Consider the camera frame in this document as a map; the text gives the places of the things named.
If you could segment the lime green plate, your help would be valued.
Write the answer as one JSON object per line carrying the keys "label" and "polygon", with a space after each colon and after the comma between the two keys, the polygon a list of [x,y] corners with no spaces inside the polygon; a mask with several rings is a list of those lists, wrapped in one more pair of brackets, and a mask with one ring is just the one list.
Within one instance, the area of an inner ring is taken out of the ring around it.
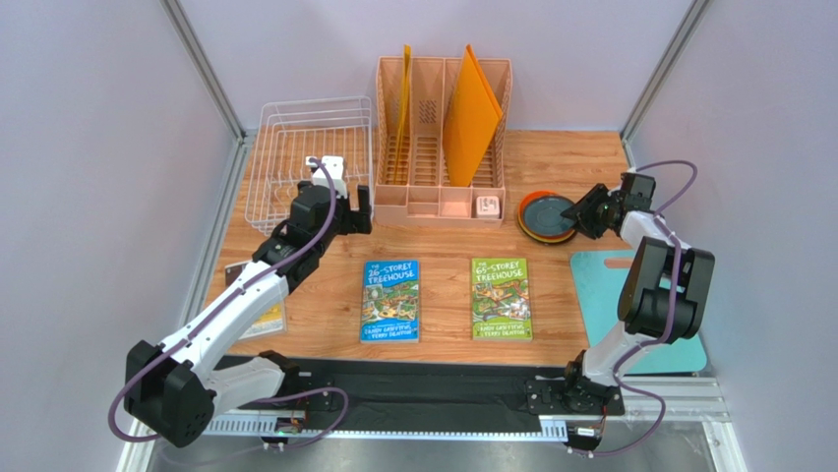
{"label": "lime green plate", "polygon": [[546,245],[564,244],[576,236],[575,230],[568,230],[556,236],[544,236],[537,233],[529,232],[526,228],[521,229],[522,233],[530,239]]}

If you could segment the black plate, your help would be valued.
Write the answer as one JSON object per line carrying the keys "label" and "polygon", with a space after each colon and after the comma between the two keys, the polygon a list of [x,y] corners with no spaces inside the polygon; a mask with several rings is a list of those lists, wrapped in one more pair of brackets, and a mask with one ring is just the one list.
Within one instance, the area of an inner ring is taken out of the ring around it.
{"label": "black plate", "polygon": [[556,236],[572,230],[571,223],[562,217],[562,212],[573,202],[556,194],[538,196],[523,204],[520,210],[524,227],[532,233]]}

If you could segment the orange plate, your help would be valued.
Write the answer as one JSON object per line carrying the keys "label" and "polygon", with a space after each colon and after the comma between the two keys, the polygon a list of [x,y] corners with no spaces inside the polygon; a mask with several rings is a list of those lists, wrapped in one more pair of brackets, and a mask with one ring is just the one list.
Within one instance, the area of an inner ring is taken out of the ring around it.
{"label": "orange plate", "polygon": [[574,222],[563,216],[572,205],[573,201],[555,192],[532,192],[518,205],[517,225],[524,234],[540,243],[565,243],[576,235]]}

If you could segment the red floral plate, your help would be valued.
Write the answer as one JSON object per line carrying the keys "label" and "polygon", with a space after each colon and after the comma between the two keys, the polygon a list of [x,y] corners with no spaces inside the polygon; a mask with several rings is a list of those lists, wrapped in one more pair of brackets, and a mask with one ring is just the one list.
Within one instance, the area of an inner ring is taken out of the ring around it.
{"label": "red floral plate", "polygon": [[520,212],[519,212],[518,210],[516,210],[514,214],[515,214],[515,221],[516,221],[517,228],[519,229],[519,231],[520,231],[523,235],[525,235],[525,236],[526,236],[528,233],[525,231],[525,227],[524,227],[524,225],[523,225],[523,222],[522,222],[522,219],[521,219]]}

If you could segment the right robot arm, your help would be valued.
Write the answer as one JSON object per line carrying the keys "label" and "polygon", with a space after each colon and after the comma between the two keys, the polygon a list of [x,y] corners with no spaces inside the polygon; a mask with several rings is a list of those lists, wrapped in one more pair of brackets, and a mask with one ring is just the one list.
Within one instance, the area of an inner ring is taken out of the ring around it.
{"label": "right robot arm", "polygon": [[532,234],[598,239],[611,230],[635,250],[616,324],[558,378],[527,382],[532,413],[621,413],[628,370],[651,351],[696,336],[715,257],[683,242],[652,210],[655,188],[654,178],[625,173],[619,187],[597,184],[577,202],[549,192],[520,206],[519,224]]}

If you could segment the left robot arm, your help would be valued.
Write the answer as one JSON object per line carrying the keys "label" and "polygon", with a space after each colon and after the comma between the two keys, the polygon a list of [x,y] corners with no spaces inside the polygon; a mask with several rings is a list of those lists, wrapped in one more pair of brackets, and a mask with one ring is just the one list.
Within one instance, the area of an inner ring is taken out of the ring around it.
{"label": "left robot arm", "polygon": [[149,427],[150,440],[185,447],[229,410],[297,399],[295,393],[279,394],[298,368],[276,352],[263,352],[231,368],[217,366],[257,319],[319,268],[336,236],[372,231],[368,186],[358,186],[357,208],[329,185],[303,181],[297,190],[288,217],[236,281],[189,324],[156,344],[141,340],[129,350],[125,384],[111,406],[123,407]]}

